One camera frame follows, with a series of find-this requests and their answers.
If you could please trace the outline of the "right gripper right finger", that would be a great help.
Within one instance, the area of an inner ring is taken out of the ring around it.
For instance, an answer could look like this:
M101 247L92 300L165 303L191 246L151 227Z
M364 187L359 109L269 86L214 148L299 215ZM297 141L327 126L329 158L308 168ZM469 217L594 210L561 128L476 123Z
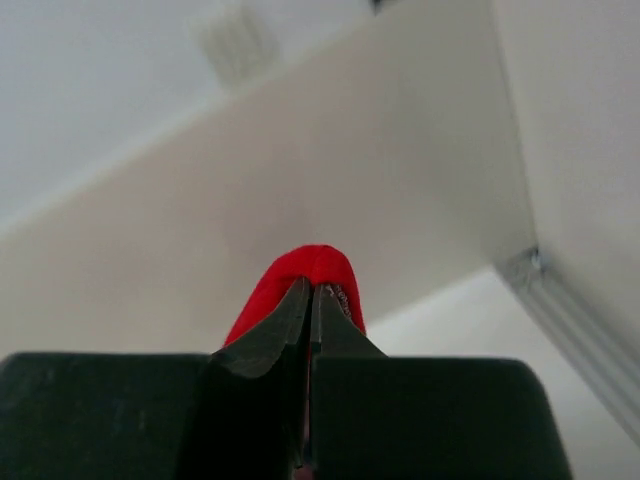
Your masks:
M311 311L309 446L315 479L361 479L380 462L366 407L366 368L382 353L354 323L338 287L314 289Z

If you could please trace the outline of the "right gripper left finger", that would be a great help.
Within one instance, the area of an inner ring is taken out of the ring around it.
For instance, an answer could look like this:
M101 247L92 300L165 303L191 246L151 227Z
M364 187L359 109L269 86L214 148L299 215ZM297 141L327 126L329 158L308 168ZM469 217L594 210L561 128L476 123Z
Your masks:
M206 363L177 460L180 479L290 479L303 459L312 287Z

